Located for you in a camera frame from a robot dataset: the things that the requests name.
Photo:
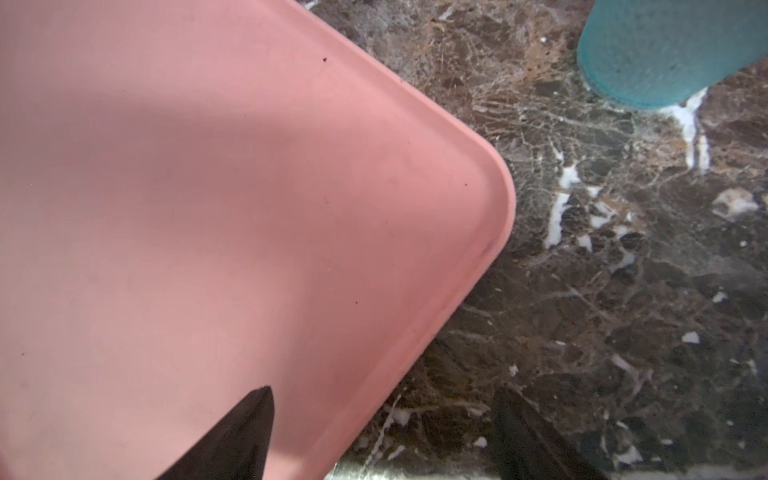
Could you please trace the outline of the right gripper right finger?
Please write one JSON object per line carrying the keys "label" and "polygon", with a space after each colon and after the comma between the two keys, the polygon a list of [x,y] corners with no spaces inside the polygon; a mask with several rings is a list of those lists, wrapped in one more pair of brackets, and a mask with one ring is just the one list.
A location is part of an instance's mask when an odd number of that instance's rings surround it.
{"label": "right gripper right finger", "polygon": [[502,479],[606,477],[518,393],[498,388],[491,414],[491,452]]}

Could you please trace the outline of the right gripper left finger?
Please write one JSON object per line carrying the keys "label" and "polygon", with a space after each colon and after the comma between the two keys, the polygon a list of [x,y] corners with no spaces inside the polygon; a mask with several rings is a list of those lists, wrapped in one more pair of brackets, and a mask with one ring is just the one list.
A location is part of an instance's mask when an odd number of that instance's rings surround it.
{"label": "right gripper left finger", "polygon": [[274,416],[269,386],[249,392],[159,480],[260,480]]}

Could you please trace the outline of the pink plastic tray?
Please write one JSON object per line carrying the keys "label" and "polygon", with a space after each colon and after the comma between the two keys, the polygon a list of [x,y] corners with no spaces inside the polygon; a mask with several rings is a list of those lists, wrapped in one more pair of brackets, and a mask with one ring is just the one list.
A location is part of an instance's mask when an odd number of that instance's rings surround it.
{"label": "pink plastic tray", "polygon": [[154,479],[262,386],[264,477],[325,477],[514,216],[297,2],[3,2],[2,477]]}

